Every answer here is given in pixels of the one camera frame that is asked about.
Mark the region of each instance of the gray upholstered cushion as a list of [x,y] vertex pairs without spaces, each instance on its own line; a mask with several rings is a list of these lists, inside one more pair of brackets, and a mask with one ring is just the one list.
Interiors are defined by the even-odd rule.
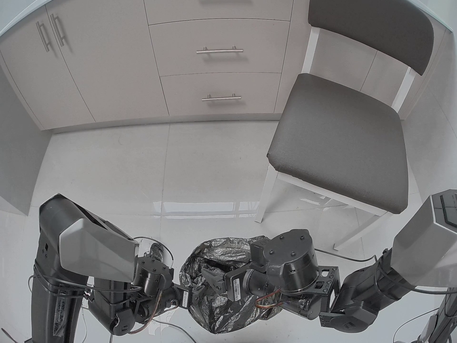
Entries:
[[308,22],[384,52],[422,75],[433,26],[408,0],[309,0]]
[[321,77],[298,75],[267,156],[282,173],[394,214],[408,205],[397,112]]

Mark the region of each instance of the white chair frame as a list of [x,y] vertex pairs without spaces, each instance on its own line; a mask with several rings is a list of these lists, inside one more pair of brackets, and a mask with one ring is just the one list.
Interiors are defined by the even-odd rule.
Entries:
[[[320,32],[320,28],[316,28],[316,27],[311,28],[311,34],[309,36],[308,47],[306,48],[305,60],[303,62],[302,74],[303,73],[309,74],[311,71],[311,65],[313,63],[314,53],[316,51],[316,44],[317,44],[317,40],[319,37],[319,32]],[[392,104],[392,108],[396,112],[398,112],[400,110],[400,108],[403,104],[403,101],[406,98],[406,95],[408,94],[409,89],[411,88],[411,84],[413,83],[415,75],[416,75],[416,72],[412,68],[408,67],[408,70],[406,71],[406,74],[403,78],[403,81],[400,85],[400,88],[398,89],[397,95],[395,96],[395,99]],[[312,192],[315,192],[317,194],[324,196],[324,198],[317,197],[317,202],[315,202],[315,203],[318,203],[319,205],[324,205],[330,199],[335,199],[337,201],[340,201],[342,203],[356,207],[358,209],[362,209],[362,210],[367,211],[374,215],[364,224],[360,225],[355,230],[348,233],[345,237],[343,237],[339,241],[337,241],[334,244],[335,250],[340,250],[340,249],[346,247],[347,245],[353,243],[355,240],[361,238],[366,233],[370,232],[371,230],[373,230],[374,228],[378,227],[380,224],[385,222],[392,215],[392,213],[390,213],[384,209],[380,209],[378,207],[371,206],[369,204],[366,204],[366,203],[363,203],[360,201],[356,201],[355,199],[352,199],[352,198],[346,197],[344,195],[329,191],[327,189],[315,186],[311,183],[304,182],[303,180],[295,178],[291,175],[278,172],[270,164],[268,166],[268,171],[266,174],[266,179],[265,179],[265,183],[264,183],[263,190],[262,190],[262,195],[260,197],[259,209],[257,210],[257,214],[255,216],[256,222],[262,222],[262,220],[263,220],[266,206],[270,199],[271,191],[273,190],[273,186],[275,184],[276,179],[283,180],[285,182],[294,184],[296,186],[305,188],[309,191],[312,191]]]

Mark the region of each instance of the white countertop edge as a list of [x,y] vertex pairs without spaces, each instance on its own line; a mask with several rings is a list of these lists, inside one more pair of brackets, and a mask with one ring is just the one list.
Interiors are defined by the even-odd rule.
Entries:
[[[19,22],[22,18],[25,18],[27,15],[35,11],[36,9],[40,8],[41,6],[45,5],[46,3],[50,2],[51,0],[35,0],[33,3],[31,3],[27,8],[25,8],[23,11],[21,11],[12,21],[10,21],[6,27],[4,27],[0,31],[0,37],[12,26],[14,26],[17,22]],[[412,2],[414,5],[416,5],[418,8],[426,12],[428,15],[431,17],[435,18],[437,21],[439,21],[443,26],[445,26],[447,29],[449,29],[451,32],[454,31],[446,22],[444,22],[432,9],[430,9],[427,5],[422,3],[420,0],[409,0]]]
[[414,5],[416,5],[419,9],[430,15],[432,18],[435,18],[437,21],[439,21],[443,26],[445,26],[447,29],[449,29],[451,32],[454,30],[445,22],[443,21],[432,9],[430,9],[427,5],[425,5],[423,2],[420,0],[408,0],[412,2]]

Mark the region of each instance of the metal bar handle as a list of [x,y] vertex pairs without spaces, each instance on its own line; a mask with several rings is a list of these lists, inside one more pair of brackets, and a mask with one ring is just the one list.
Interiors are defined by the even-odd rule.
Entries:
[[243,52],[243,49],[237,49],[235,46],[231,49],[208,49],[206,46],[202,51],[197,51],[197,54],[231,54]]
[[202,98],[202,101],[215,101],[215,100],[233,100],[233,99],[241,99],[241,96],[236,96],[235,93],[232,96],[220,96],[217,98],[211,98],[211,95],[208,94],[207,98]]
[[59,40],[60,47],[63,47],[64,46],[64,38],[65,38],[65,36],[60,35],[60,30],[59,30],[59,27],[57,26],[57,23],[56,23],[56,20],[58,18],[59,17],[57,15],[54,16],[54,14],[51,14],[51,21],[53,22],[54,30],[55,30],[55,32],[57,34],[57,39]]
[[49,52],[48,46],[49,46],[49,44],[51,44],[51,41],[49,41],[49,43],[46,43],[46,38],[44,37],[43,31],[41,30],[42,26],[44,26],[44,24],[40,24],[40,22],[38,21],[37,22],[38,33],[40,33],[40,38],[44,44],[44,49],[46,50],[46,52]]

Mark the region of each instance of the tile floor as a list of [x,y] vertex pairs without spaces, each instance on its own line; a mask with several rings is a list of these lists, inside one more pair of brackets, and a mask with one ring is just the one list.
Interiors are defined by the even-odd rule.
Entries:
[[[38,207],[58,192],[131,236],[160,239],[174,254],[175,282],[179,282],[179,268],[193,248],[215,237],[274,237],[284,230],[307,228],[317,248],[333,251],[334,242],[367,220],[369,214],[336,201],[319,208],[306,201],[308,191],[277,181],[264,221],[254,222],[268,166],[266,152],[276,125],[275,121],[173,123],[55,134],[38,176],[29,216],[0,211],[0,282],[11,286],[10,293],[2,293],[0,324],[16,340],[30,337],[26,282],[37,248]],[[366,258],[391,247],[395,234],[421,205],[411,173],[409,189],[409,206],[403,214],[339,253]],[[140,253],[146,247],[142,245]],[[339,265],[342,278],[364,266],[321,253],[318,261]],[[288,312],[218,336],[197,325],[184,310],[174,311],[168,319],[187,329],[198,343],[377,343],[390,341],[403,322],[437,303],[433,296],[410,293],[382,311],[376,322],[359,334],[321,328],[318,319],[307,321]],[[423,317],[409,323],[397,339],[414,340],[426,320]],[[108,342],[109,333],[89,312],[85,321],[86,342]],[[158,327],[135,336],[114,337],[113,341],[189,341],[173,327],[162,325],[155,330]],[[84,333],[80,318],[75,342],[82,342]]]

